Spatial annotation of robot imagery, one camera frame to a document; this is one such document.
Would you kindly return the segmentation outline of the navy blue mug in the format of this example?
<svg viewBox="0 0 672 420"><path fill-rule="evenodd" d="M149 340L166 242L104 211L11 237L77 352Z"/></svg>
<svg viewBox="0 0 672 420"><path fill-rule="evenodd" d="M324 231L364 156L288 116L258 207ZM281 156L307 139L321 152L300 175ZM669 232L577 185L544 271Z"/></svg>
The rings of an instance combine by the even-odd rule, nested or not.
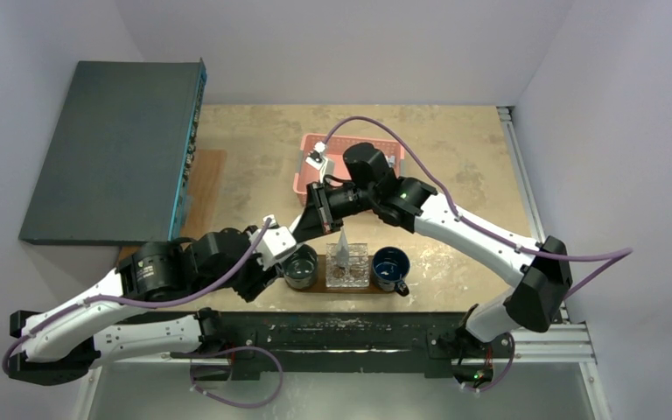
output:
<svg viewBox="0 0 672 420"><path fill-rule="evenodd" d="M395 292L401 297L410 294L405 278L410 272L410 259L399 248L378 249L370 263L371 282L386 292Z"/></svg>

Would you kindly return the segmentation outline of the oval dark wooden tray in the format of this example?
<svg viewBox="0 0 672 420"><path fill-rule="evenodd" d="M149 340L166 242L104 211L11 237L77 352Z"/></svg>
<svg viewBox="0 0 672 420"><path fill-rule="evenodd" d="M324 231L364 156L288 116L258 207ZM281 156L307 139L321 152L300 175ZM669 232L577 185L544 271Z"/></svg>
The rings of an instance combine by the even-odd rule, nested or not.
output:
<svg viewBox="0 0 672 420"><path fill-rule="evenodd" d="M339 293L339 294L369 294L387 295L388 292L375 285L370 279L367 286L331 287L326 284L326 255L318 254L318 269L315 283L309 288L301 290L305 293Z"/></svg>

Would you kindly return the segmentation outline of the dark green grey mug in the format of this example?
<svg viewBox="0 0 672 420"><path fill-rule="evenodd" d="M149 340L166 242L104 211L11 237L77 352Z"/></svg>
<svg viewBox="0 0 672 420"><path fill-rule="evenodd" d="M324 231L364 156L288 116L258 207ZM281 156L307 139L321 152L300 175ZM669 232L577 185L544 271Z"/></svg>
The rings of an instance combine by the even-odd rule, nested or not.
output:
<svg viewBox="0 0 672 420"><path fill-rule="evenodd" d="M306 290L317 282L318 268L317 252L303 245L283 262L283 278L292 289Z"/></svg>

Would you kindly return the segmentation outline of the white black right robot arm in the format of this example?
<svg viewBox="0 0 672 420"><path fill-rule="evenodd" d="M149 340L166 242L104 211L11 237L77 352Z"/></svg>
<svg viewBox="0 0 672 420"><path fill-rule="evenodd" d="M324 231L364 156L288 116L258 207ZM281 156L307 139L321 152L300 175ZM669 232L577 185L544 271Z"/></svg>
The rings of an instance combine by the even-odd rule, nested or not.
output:
<svg viewBox="0 0 672 420"><path fill-rule="evenodd" d="M476 356L517 328L550 329L572 284L563 242L519 236L465 212L422 180L397 176L371 143L349 147L343 161L347 181L308 185L304 211L290 229L297 242L335 233L346 217L371 211L390 226L456 249L506 282L506 291L475 305L461 322L456 343L463 354Z"/></svg>

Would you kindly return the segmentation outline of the white grey toothpaste tube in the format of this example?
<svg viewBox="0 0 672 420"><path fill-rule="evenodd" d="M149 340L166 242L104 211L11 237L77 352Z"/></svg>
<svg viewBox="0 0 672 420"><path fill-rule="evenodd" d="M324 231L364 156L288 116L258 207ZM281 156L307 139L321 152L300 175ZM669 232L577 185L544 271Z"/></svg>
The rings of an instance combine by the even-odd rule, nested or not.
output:
<svg viewBox="0 0 672 420"><path fill-rule="evenodd" d="M336 244L334 251L335 262L340 267L346 267L349 264L350 259L350 248L347 239L346 229L342 228L340 230L339 240Z"/></svg>

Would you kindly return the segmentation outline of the clear crystal toothbrush holder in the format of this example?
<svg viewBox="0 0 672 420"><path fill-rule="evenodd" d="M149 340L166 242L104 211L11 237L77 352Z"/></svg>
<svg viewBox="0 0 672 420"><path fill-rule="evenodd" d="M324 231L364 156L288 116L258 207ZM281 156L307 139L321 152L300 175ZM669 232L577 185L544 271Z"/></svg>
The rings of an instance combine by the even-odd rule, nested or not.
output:
<svg viewBox="0 0 672 420"><path fill-rule="evenodd" d="M349 243L350 259L340 267L334 258L337 243L326 244L326 284L331 287L367 286L370 279L370 254L366 243Z"/></svg>

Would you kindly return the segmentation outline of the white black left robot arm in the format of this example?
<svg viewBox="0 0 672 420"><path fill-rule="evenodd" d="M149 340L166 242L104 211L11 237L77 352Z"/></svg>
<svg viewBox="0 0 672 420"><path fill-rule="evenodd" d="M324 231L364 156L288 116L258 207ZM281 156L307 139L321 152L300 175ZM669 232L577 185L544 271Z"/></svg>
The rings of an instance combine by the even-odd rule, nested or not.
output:
<svg viewBox="0 0 672 420"><path fill-rule="evenodd" d="M2 359L11 378L42 386L72 382L91 369L150 354L218 356L233 344L219 312L170 315L223 288L254 300L298 249L287 227L266 220L199 239L149 242L95 285L46 312L10 316L13 343ZM162 312L159 318L153 312Z"/></svg>

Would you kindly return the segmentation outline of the white red toothpaste tube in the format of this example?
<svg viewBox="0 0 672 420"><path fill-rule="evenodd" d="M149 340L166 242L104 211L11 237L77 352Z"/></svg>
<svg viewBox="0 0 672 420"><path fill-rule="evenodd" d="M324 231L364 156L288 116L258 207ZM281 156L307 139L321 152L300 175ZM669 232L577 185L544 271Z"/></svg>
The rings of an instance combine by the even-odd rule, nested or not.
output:
<svg viewBox="0 0 672 420"><path fill-rule="evenodd" d="M292 236L299 242L299 236L300 236L300 222L302 220L302 215L298 215L293 222L289 225L289 231L292 234Z"/></svg>

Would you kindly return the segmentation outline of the pink perforated plastic basket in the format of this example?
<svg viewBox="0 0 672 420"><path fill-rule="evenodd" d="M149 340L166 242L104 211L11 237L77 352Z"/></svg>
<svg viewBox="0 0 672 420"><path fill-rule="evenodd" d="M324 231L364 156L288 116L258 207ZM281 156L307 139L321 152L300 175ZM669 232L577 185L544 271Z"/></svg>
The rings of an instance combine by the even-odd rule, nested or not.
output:
<svg viewBox="0 0 672 420"><path fill-rule="evenodd" d="M302 206L305 204L306 186L319 180L319 171L307 164L305 158L313 150L313 146L322 141L325 136L325 134L307 133L303 136L300 144L301 158L293 180L293 191L298 196ZM332 175L335 178L350 179L343 162L343 154L349 147L363 142L370 143L376 149L382 151L395 174L397 176L403 175L402 164L406 151L396 140L334 135L327 145L325 156L333 162Z"/></svg>

